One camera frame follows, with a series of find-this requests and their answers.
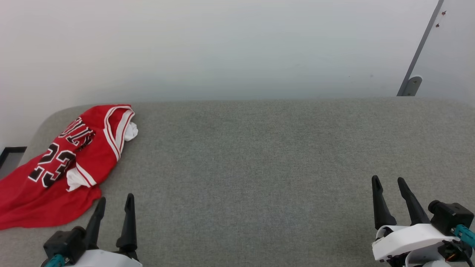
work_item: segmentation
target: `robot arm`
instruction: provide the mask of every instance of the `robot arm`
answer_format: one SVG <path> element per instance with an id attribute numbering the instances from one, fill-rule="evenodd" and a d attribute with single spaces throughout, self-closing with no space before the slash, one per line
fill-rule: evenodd
<path id="1" fill-rule="evenodd" d="M 449 267 L 447 262 L 465 261 L 475 247 L 475 235 L 468 228 L 474 215 L 458 203 L 446 204 L 435 200 L 429 204 L 434 214 L 427 217 L 416 196 L 403 178 L 398 178 L 399 190 L 406 201 L 411 218 L 410 226 L 397 226 L 382 195 L 379 178 L 372 177 L 374 225 L 377 231 L 373 242 L 374 259 L 388 262 L 391 267 L 423 266 Z"/>
<path id="2" fill-rule="evenodd" d="M 118 251 L 110 252 L 97 247 L 101 219 L 105 211 L 102 197 L 94 210 L 86 229 L 76 226 L 71 231 L 57 231 L 43 245 L 47 259 L 41 267 L 142 267 L 137 258 L 137 231 L 135 204 L 132 194 L 125 203 L 125 219 L 122 234 L 117 239 Z"/>

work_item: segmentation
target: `red jersey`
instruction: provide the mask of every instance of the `red jersey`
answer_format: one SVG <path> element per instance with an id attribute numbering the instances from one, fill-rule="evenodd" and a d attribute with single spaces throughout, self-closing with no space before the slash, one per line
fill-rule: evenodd
<path id="1" fill-rule="evenodd" d="M 130 105 L 92 107 L 46 152 L 0 180 L 0 230 L 57 226 L 81 216 L 101 197 L 98 184 L 120 159 L 133 115 Z"/>

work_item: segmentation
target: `gray fabric surface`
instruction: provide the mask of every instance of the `gray fabric surface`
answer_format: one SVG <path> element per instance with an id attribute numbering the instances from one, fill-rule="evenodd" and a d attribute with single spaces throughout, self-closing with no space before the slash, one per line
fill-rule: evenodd
<path id="1" fill-rule="evenodd" d="M 56 113 L 22 163 L 88 107 Z M 114 250 L 135 195 L 140 261 L 151 266 L 382 266 L 371 176 L 410 223 L 396 179 L 422 206 L 475 211 L 475 110 L 416 97 L 133 104 L 138 136 L 101 184 L 98 245 Z M 1 266 L 37 266 L 57 228 L 0 231 Z"/>
<path id="2" fill-rule="evenodd" d="M 17 167 L 24 153 L 10 153 L 0 168 L 0 179 L 9 175 Z"/>

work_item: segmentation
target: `metal bracket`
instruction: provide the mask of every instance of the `metal bracket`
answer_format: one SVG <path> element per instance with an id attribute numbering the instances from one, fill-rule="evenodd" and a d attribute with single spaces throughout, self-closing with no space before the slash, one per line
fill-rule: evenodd
<path id="1" fill-rule="evenodd" d="M 429 36 L 429 32 L 433 28 L 436 18 L 439 15 L 440 8 L 442 7 L 442 3 L 444 3 L 444 0 L 439 0 L 437 2 L 436 8 L 434 9 L 434 12 L 432 13 L 432 17 L 430 17 L 430 20 L 429 20 L 429 23 L 427 24 L 427 28 L 426 28 L 426 31 L 424 32 L 424 35 L 422 35 L 422 39 L 420 40 L 416 53 L 414 54 L 414 57 L 412 58 L 412 61 L 411 61 L 411 64 L 409 65 L 409 69 L 406 73 L 406 76 L 404 76 L 404 80 L 402 81 L 402 84 L 399 88 L 397 96 L 405 95 L 404 92 L 405 90 L 407 90 L 409 77 L 411 76 L 412 71 L 414 70 L 414 66 L 416 65 L 420 52 L 422 51 L 422 48 L 424 47 L 424 44 L 426 43 L 427 37 Z"/>
<path id="2" fill-rule="evenodd" d="M 404 92 L 402 92 L 402 96 L 415 96 L 417 90 L 419 89 L 420 84 L 422 83 L 421 76 L 414 76 L 409 79 Z"/>

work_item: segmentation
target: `white wall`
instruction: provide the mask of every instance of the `white wall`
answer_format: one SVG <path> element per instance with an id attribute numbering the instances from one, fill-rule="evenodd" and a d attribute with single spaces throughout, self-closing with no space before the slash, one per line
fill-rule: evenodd
<path id="1" fill-rule="evenodd" d="M 81 104 L 396 95 L 436 4 L 2 1 L 0 143 Z"/>
<path id="2" fill-rule="evenodd" d="M 416 97 L 452 98 L 475 105 L 474 11 L 473 0 L 444 1 L 412 71 L 412 76 L 422 76 Z"/>

